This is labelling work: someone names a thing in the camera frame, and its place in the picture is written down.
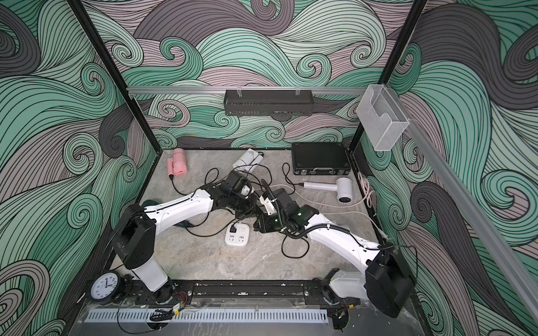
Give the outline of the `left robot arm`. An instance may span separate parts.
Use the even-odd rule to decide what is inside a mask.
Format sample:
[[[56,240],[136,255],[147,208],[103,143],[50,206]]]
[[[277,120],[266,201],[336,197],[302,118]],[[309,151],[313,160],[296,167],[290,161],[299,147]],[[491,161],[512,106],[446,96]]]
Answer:
[[[147,207],[130,205],[113,231],[111,247],[154,301],[167,303],[174,285],[154,256],[156,237],[182,221],[220,209],[231,210],[239,220],[246,218],[259,209],[253,193],[249,179],[232,171],[225,179],[207,183],[176,200]]]

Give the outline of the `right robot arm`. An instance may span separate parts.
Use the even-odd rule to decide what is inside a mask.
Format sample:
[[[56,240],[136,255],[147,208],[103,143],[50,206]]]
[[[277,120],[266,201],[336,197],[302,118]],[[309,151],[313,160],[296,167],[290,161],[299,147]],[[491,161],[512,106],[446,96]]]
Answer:
[[[403,257],[403,246],[367,241],[336,224],[310,205],[298,206],[283,190],[259,197],[265,213],[256,224],[262,233],[280,232],[294,240],[311,239],[347,260],[357,270],[337,270],[325,286],[338,298],[366,299],[391,318],[397,318],[416,285],[416,276]]]

